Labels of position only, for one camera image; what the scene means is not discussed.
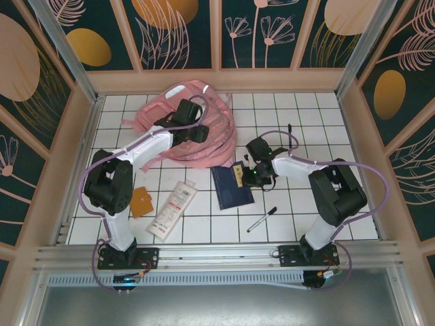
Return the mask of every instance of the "black bracket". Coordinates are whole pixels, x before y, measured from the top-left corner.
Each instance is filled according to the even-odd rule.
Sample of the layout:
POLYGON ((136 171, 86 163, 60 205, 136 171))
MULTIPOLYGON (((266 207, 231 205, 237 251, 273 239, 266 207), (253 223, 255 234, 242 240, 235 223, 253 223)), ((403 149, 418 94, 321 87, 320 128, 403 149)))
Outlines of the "black bracket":
POLYGON ((299 244, 279 246, 277 256, 281 267, 328 267, 330 262, 326 257, 328 257, 334 264, 340 264, 337 247, 334 244, 329 244, 324 248, 315 251, 309 260, 304 256, 299 244))
POLYGON ((155 270, 158 265, 159 248, 136 248, 134 259, 120 259, 114 255, 117 251, 110 246, 106 246, 99 251, 99 270, 143 270, 143 263, 151 262, 151 269, 155 270))

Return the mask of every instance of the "pink backpack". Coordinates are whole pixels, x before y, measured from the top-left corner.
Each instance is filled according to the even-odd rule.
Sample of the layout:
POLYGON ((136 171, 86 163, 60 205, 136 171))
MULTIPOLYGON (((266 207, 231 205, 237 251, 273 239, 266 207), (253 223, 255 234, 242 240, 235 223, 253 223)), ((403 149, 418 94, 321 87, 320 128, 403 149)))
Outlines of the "pink backpack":
POLYGON ((207 117, 203 124, 209 127, 209 135, 204 143, 187 141, 168 151, 159 158, 149 161, 142 170, 146 172, 153 164, 166 158, 191 168, 209 168, 211 166, 229 167, 234 163, 237 131, 234 124, 227 94, 225 103, 211 87, 199 80, 187 81, 170 87, 136 113, 131 124, 137 134, 149 130, 154 122, 175 111, 181 99, 200 94, 209 103, 207 117))

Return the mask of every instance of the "aluminum frame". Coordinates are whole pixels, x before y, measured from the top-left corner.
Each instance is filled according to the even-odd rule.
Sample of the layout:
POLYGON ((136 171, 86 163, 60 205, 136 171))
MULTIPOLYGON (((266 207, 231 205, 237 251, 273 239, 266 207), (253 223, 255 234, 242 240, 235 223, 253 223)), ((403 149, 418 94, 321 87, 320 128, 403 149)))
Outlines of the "aluminum frame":
POLYGON ((336 89, 338 99, 341 99, 346 95, 346 92, 354 81, 358 70, 360 70, 363 62, 370 54, 373 45, 382 33, 382 29, 387 22, 386 18, 389 18, 392 14, 396 3, 397 0, 381 0, 379 2, 370 22, 367 24, 366 30, 362 33, 349 61, 347 61, 345 70, 338 82, 336 89))
MULTIPOLYGON (((352 256, 353 268, 387 269, 393 295, 404 325, 422 325, 401 268, 402 259, 397 243, 375 240, 341 243, 345 243, 352 256)), ((296 244, 297 242, 161 245, 158 269, 148 274, 152 280, 143 282, 139 286, 223 285, 228 283, 267 284, 304 289, 292 283, 298 282, 298 277, 300 278, 298 275, 303 270, 316 270, 322 266, 282 268, 279 260, 271 257, 271 253, 279 245, 296 244), (233 279, 225 281, 222 275, 230 275, 233 279), (181 281, 183 277, 191 279, 181 281), (286 281, 286 277, 293 277, 294 280, 286 281)), ((92 245, 58 245, 39 248, 33 264, 33 278, 29 287, 28 300, 21 310, 20 319, 16 325, 35 325, 48 287, 97 287, 90 270, 92 250, 92 245)), ((347 257, 340 248, 338 248, 338 253, 341 267, 346 269, 347 257)), ((98 275, 104 283, 110 285, 113 275, 119 272, 122 273, 125 270, 98 271, 98 275)))
POLYGON ((50 36, 53 44, 58 49, 60 55, 65 60, 69 70, 73 74, 77 83, 82 87, 84 94, 91 101, 95 102, 97 99, 97 92, 95 91, 82 63, 75 55, 74 49, 67 40, 65 32, 57 23, 56 17, 52 13, 48 1, 45 0, 28 0, 30 6, 38 17, 42 26, 45 28, 47 34, 50 36))

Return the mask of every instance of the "navy book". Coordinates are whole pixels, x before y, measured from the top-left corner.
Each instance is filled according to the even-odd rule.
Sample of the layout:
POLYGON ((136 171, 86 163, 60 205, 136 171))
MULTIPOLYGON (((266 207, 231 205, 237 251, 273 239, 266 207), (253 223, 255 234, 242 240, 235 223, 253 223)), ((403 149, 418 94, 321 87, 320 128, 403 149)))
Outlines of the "navy book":
POLYGON ((235 162, 230 168, 214 166, 211 173, 221 210, 254 202, 251 188, 242 185, 243 162, 235 162))

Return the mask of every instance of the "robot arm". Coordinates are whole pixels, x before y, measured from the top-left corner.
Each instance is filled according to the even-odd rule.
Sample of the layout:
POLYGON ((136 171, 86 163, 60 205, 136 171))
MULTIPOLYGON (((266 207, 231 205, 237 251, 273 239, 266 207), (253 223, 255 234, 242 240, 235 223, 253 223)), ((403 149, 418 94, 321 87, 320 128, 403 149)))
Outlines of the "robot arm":
POLYGON ((92 163, 95 163, 119 154, 89 172, 84 194, 89 197, 91 205, 104 214, 105 224, 111 234, 109 246, 123 256, 128 265, 134 259, 136 250, 135 237, 128 222, 134 173, 162 152, 184 141, 204 142, 208 127, 199 125, 180 129, 198 121, 196 116, 199 112, 203 113, 200 105, 181 100, 175 113, 158 120, 147 133, 131 144, 112 153, 101 149, 92 158, 92 163))
POLYGON ((331 236, 346 218, 367 204, 367 197, 349 166, 319 165, 289 156, 282 148, 272 151, 260 137, 252 140, 247 149, 249 168, 243 170, 244 185, 263 187, 278 176, 310 183, 319 216, 300 239, 307 260, 331 243, 331 236))

